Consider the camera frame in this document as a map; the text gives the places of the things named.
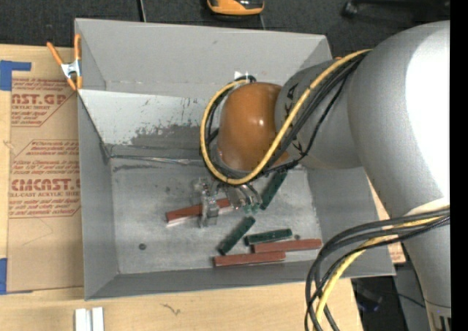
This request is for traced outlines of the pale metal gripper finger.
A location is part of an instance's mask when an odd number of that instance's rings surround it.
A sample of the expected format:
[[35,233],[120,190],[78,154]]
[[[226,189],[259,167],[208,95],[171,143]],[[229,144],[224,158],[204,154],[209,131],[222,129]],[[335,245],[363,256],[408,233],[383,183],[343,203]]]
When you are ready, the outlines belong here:
[[208,205],[210,201],[211,181],[208,178],[196,178],[191,182],[190,201],[192,205]]
[[218,221],[220,207],[217,204],[217,199],[208,191],[203,191],[201,194],[202,209],[198,218],[200,228],[215,226]]

